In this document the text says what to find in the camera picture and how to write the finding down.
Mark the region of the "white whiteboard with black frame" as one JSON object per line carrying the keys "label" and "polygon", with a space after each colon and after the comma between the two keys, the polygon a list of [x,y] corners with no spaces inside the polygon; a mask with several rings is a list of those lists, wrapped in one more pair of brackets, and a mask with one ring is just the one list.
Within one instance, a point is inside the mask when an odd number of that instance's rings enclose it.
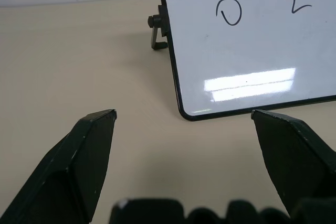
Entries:
{"label": "white whiteboard with black frame", "polygon": [[161,0],[189,121],[336,100],[336,0]]}

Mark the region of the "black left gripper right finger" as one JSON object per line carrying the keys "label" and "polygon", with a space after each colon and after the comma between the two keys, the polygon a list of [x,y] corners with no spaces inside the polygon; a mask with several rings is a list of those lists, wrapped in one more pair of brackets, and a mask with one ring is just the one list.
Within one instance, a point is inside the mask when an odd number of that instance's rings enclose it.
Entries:
{"label": "black left gripper right finger", "polygon": [[293,215],[300,201],[336,202],[336,151],[304,121],[253,110],[267,172],[286,209]]}

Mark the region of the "black whiteboard stand bracket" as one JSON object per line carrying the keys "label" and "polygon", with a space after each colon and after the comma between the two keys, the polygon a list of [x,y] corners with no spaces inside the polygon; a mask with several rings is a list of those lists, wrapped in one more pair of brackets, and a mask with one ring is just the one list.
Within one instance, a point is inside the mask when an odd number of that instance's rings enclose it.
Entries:
{"label": "black whiteboard stand bracket", "polygon": [[166,37],[169,33],[169,19],[166,6],[158,6],[158,14],[148,17],[148,26],[152,29],[151,48],[161,50],[168,47],[167,42],[157,42],[158,30],[161,30],[161,36]]}

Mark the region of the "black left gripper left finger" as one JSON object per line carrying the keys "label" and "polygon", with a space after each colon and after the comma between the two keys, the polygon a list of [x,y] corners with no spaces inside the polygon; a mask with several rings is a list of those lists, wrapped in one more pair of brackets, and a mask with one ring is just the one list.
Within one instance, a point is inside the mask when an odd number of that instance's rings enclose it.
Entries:
{"label": "black left gripper left finger", "polygon": [[117,112],[80,119],[39,162],[0,224],[90,224],[107,174]]}

